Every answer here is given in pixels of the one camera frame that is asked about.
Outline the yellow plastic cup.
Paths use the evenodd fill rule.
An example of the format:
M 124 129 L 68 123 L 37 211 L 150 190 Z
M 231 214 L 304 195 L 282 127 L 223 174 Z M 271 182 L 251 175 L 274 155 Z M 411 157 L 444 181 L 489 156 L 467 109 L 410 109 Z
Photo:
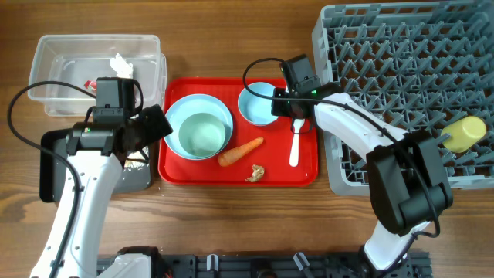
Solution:
M 441 135 L 449 135 L 449 138 L 443 142 L 446 149 L 454 153 L 462 153 L 480 141 L 486 132 L 486 124 L 481 118 L 467 116 L 445 127 Z

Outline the orange carrot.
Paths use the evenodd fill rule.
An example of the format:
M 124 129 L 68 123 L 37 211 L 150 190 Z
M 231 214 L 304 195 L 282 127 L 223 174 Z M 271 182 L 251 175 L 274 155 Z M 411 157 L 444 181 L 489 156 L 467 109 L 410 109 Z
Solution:
M 246 144 L 243 144 L 241 146 L 228 150 L 224 153 L 221 153 L 218 156 L 218 163 L 222 167 L 228 167 L 229 165 L 234 164 L 239 159 L 245 157 L 249 152 L 255 150 L 263 142 L 264 142 L 263 137 L 257 137 L 256 139 Z

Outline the rice food leftovers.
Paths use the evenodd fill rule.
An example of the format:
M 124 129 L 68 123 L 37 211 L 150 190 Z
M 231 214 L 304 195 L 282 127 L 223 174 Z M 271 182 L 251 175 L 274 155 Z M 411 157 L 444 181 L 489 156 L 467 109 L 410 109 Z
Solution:
M 147 167 L 150 163 L 149 147 L 144 147 L 139 151 L 130 151 L 127 153 L 124 169 L 141 169 Z

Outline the light blue plate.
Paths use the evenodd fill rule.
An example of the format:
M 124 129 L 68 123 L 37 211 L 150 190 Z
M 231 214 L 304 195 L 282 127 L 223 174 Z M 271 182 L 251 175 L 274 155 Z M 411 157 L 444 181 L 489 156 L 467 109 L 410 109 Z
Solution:
M 183 149 L 178 142 L 178 131 L 182 122 L 192 114 L 207 113 L 216 116 L 225 126 L 226 139 L 222 151 L 232 137 L 233 132 L 233 118 L 229 109 L 219 99 L 206 95 L 206 94 L 192 94 L 190 96 L 182 97 L 175 102 L 167 111 L 166 118 L 168 119 L 173 132 L 164 138 L 167 146 L 178 156 L 187 158 Z

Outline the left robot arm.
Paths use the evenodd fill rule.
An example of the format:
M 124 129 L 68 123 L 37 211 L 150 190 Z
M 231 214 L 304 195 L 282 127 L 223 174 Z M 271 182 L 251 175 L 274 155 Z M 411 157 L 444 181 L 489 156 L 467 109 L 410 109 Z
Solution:
M 159 105 L 136 117 L 111 117 L 98 109 L 94 122 L 78 122 L 66 140 L 66 180 L 46 247 L 32 277 L 95 277 L 110 197 L 120 183 L 127 154 L 169 135 Z

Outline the green bowl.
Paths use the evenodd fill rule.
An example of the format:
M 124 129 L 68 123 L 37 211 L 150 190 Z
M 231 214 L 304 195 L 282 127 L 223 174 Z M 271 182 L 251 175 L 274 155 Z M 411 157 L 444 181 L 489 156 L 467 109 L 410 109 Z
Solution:
M 214 115 L 192 114 L 179 127 L 178 142 L 187 158 L 202 160 L 217 154 L 226 139 L 224 124 Z

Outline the white plastic spoon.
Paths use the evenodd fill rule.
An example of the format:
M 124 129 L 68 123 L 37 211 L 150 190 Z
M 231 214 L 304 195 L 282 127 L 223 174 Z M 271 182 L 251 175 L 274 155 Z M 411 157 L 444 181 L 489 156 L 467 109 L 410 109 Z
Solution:
M 304 119 L 295 119 L 292 124 L 293 142 L 289 155 L 289 165 L 291 167 L 296 167 L 299 164 L 299 133 L 304 124 Z

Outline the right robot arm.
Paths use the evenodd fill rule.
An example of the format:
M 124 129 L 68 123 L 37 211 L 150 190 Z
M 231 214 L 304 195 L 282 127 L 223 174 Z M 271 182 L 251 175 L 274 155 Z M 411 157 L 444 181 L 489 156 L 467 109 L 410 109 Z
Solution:
M 431 134 L 379 120 L 333 83 L 304 93 L 275 88 L 269 97 L 272 114 L 309 119 L 364 159 L 377 216 L 360 251 L 367 276 L 384 277 L 403 266 L 419 236 L 439 236 L 438 217 L 452 206 L 453 196 Z

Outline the red candy wrapper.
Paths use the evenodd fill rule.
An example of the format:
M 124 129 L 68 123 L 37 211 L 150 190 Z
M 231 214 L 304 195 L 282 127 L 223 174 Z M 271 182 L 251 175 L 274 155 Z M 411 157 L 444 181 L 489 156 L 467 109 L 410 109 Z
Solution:
M 84 87 L 90 91 L 91 93 L 96 93 L 97 91 L 97 84 L 96 84 L 96 81 L 93 81 L 93 80 L 87 80 L 85 83 L 84 83 Z

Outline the white tissue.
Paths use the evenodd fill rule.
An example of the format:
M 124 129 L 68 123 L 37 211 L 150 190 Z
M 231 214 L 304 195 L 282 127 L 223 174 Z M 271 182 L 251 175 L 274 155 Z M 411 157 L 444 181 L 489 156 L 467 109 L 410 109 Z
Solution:
M 128 63 L 119 53 L 110 59 L 110 67 L 116 72 L 117 77 L 132 79 L 134 77 L 134 66 Z

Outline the light blue bowl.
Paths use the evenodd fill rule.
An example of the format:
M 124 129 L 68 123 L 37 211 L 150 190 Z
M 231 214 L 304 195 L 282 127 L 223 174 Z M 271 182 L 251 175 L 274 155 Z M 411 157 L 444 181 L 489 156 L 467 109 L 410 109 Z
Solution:
M 249 89 L 266 97 L 272 97 L 275 87 L 270 83 L 257 82 L 249 84 Z M 247 89 L 239 95 L 238 107 L 241 115 L 256 126 L 266 126 L 275 122 L 278 117 L 272 115 L 272 101 L 257 97 Z

